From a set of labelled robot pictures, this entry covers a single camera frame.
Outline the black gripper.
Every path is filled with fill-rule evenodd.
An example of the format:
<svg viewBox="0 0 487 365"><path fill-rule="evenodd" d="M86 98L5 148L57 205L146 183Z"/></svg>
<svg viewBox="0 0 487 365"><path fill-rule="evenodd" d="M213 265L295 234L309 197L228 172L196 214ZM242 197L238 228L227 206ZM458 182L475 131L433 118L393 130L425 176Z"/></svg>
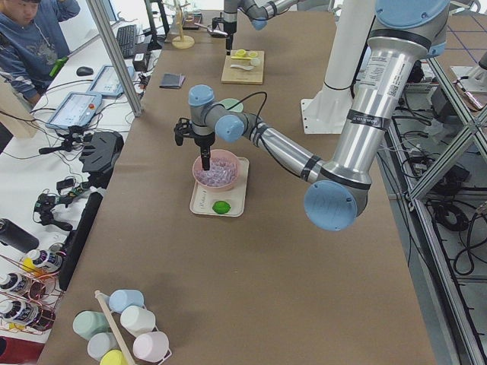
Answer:
<svg viewBox="0 0 487 365"><path fill-rule="evenodd" d="M234 35L237 32L237 22L224 21L224 32L227 34L225 49L233 49Z"/></svg>
<svg viewBox="0 0 487 365"><path fill-rule="evenodd" d="M211 146L215 143L215 132L206 125L191 124L193 139L201 148L201 161L203 170L209 170L211 166Z"/></svg>

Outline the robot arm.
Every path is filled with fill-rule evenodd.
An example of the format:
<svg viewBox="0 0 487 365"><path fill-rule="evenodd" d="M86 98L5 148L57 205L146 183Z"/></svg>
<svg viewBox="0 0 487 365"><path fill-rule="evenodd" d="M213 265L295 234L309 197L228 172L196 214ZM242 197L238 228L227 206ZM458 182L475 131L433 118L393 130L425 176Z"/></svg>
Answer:
<svg viewBox="0 0 487 365"><path fill-rule="evenodd" d="M243 12L256 30L262 30L267 21L286 12L292 5L299 3L298 0L266 1L258 5L254 0L227 0L224 1L223 26L227 34L225 49L228 55L233 49L234 34L237 32L237 13Z"/></svg>
<svg viewBox="0 0 487 365"><path fill-rule="evenodd" d="M375 1L367 35L371 49L355 99L346 114L333 158L323 161L258 116L236 113L215 101L199 84L189 90L189 135L209 168L215 137L244 136L283 168L311 184L304 197L308 218L324 230L342 230L365 209L369 169L415 62L444 51L447 1Z"/></svg>

